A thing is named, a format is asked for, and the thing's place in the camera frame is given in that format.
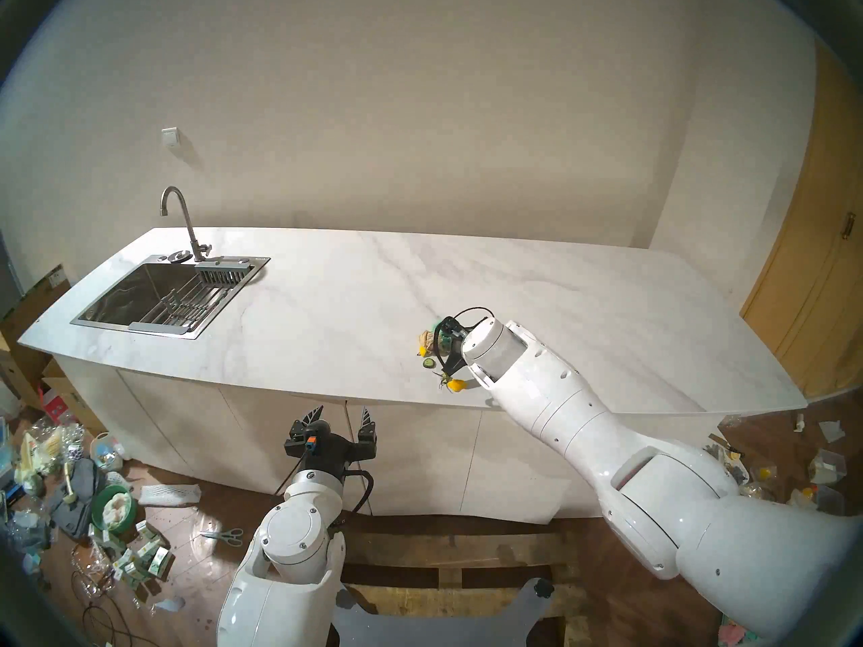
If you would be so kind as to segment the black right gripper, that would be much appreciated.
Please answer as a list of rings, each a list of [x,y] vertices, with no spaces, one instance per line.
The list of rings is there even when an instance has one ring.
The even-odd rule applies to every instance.
[[[444,375],[453,377],[466,367],[463,344],[473,327],[465,327],[455,317],[444,317],[434,330],[434,356]]]

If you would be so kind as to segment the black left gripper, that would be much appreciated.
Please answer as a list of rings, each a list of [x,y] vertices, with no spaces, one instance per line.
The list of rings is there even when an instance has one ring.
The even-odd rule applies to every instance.
[[[321,419],[323,405],[295,420],[284,442],[288,457],[299,459],[298,470],[320,471],[328,475],[344,475],[354,463],[376,458],[376,422],[365,405],[356,442],[332,432]]]

